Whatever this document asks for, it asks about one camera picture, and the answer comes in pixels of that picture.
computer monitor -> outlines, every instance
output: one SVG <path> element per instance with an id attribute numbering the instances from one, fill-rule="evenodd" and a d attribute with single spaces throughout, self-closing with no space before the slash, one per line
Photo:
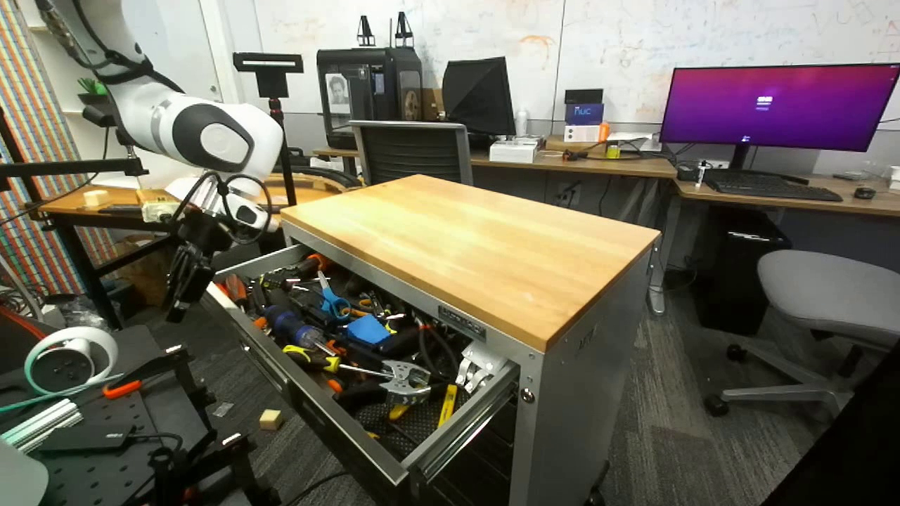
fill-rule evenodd
<path id="1" fill-rule="evenodd" d="M 442 93 L 444 118 L 470 129 L 473 149 L 515 135 L 506 56 L 447 62 Z"/>
<path id="2" fill-rule="evenodd" d="M 900 65 L 675 67 L 664 143 L 866 152 Z"/>

black chair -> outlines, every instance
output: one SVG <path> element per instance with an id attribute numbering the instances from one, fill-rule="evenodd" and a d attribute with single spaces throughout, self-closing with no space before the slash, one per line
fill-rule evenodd
<path id="1" fill-rule="evenodd" d="M 430 174 L 473 186 L 470 138 L 461 124 L 442 121 L 352 121 L 363 183 Z"/>

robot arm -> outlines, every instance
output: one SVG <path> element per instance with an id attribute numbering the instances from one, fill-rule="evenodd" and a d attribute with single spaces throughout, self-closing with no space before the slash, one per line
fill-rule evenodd
<path id="1" fill-rule="evenodd" d="M 180 320 L 214 278 L 214 253 L 231 247 L 231 231 L 214 216 L 225 211 L 231 222 L 267 228 L 267 214 L 256 214 L 245 197 L 253 197 L 273 171 L 284 132 L 250 104 L 214 104 L 180 93 L 141 53 L 121 0 L 37 0 L 37 8 L 62 48 L 107 84 L 127 143 L 231 174 L 228 183 L 205 174 L 197 186 L 180 188 L 183 194 L 169 186 L 172 194 L 200 208 L 200 214 L 177 219 L 183 245 L 166 278 L 169 320 Z M 197 194 L 211 177 L 219 180 L 214 191 L 228 186 L 214 208 L 208 208 L 208 194 Z"/>
<path id="2" fill-rule="evenodd" d="M 264 180 L 273 171 L 281 127 L 250 104 L 180 93 L 141 53 L 121 0 L 37 0 L 37 8 L 62 48 L 107 84 L 129 143 L 225 174 Z"/>

computer tower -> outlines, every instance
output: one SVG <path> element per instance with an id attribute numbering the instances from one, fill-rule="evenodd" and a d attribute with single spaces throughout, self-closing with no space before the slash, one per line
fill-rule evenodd
<path id="1" fill-rule="evenodd" d="M 782 247 L 790 242 L 762 211 L 709 208 L 692 253 L 698 320 L 709 329 L 757 335 L 768 309 L 757 261 Z"/>
<path id="2" fill-rule="evenodd" d="M 318 51 L 318 87 L 326 141 L 335 149 L 354 149 L 349 121 L 422 118 L 422 62 L 413 48 Z"/>

office chair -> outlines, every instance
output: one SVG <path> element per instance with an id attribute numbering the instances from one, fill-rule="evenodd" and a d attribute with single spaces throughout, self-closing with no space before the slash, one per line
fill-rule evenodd
<path id="1" fill-rule="evenodd" d="M 352 121 L 363 183 L 430 174 L 473 186 L 470 138 L 461 124 Z"/>
<path id="2" fill-rule="evenodd" d="M 796 385 L 728 388 L 703 399 L 712 416 L 728 413 L 728 402 L 824 402 L 835 416 L 849 399 L 849 374 L 863 351 L 886 354 L 900 340 L 900 273 L 855 259 L 773 250 L 757 264 L 768 309 L 816 340 L 844 337 L 849 354 L 830 380 L 796 360 L 768 351 L 759 340 L 728 346 L 728 360 L 745 354 L 768 363 Z"/>

